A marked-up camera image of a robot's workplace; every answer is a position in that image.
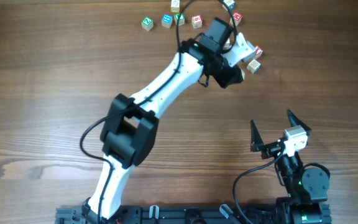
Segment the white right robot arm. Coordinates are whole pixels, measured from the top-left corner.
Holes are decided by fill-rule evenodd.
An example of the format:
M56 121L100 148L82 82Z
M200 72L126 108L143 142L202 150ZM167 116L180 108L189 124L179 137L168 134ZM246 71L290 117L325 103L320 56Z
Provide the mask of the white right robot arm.
M308 146L311 128L291 110L287 110L290 127L283 136L265 144L255 122L250 121L250 150L260 152L262 159L275 159L275 171L288 196L276 199L275 223L331 223L328 200L330 171L318 163L304 164L299 151Z

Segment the green edged plain block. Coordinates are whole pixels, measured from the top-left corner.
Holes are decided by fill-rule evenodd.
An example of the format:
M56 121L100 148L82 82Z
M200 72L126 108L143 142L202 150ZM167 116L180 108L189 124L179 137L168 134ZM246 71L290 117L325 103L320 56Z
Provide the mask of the green edged plain block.
M242 69L240 69L240 70L241 70L242 80L244 80L245 79L245 72Z

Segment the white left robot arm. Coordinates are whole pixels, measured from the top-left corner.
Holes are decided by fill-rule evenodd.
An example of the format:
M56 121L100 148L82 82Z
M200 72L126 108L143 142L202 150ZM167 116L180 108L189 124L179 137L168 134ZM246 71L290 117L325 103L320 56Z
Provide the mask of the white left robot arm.
M103 125L103 169L82 206L86 221L107 223L115 217L130 173L149 155L161 116L180 94L202 76L213 77L221 88L243 82L238 63L254 55L255 47L242 33L215 18L205 33L180 42L168 67L145 88L130 97L117 95L108 114L85 131Z

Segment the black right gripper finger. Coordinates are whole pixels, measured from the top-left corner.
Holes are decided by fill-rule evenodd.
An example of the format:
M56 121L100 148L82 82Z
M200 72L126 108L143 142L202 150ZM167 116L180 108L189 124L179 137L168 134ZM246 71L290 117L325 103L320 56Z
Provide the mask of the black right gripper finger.
M301 126L305 130L306 134L310 135L311 128L302 122L299 118L297 118L291 110L287 110L287 116L291 127Z
M250 121L250 131L251 131L251 140L250 140L250 150L252 152L259 152L264 146L264 142L260 136L259 130L252 119Z

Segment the red edged plain block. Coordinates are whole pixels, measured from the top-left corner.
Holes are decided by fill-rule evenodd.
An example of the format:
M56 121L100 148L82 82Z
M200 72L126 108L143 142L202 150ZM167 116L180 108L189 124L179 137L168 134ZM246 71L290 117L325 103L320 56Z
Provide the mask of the red edged plain block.
M223 49L229 49L230 48L230 39L227 39L227 41L225 42L225 44L224 44L224 47L223 47Z

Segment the red Y letter block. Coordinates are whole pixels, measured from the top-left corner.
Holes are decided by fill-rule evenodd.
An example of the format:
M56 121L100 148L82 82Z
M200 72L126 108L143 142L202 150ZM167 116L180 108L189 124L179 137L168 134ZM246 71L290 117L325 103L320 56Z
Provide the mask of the red Y letter block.
M261 49L258 45L255 46L255 55L253 56L254 60L257 60L263 54L263 49Z

